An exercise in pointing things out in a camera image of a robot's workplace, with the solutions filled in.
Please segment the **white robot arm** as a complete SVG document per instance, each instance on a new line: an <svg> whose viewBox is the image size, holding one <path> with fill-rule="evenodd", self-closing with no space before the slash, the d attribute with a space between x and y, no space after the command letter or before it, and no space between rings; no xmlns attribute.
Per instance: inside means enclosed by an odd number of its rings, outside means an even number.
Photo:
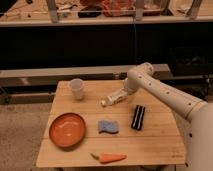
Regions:
<svg viewBox="0 0 213 171"><path fill-rule="evenodd" d="M124 89L132 94L143 88L191 124L185 163L188 171L213 171L213 103L154 79L154 68L142 63L127 72Z"/></svg>

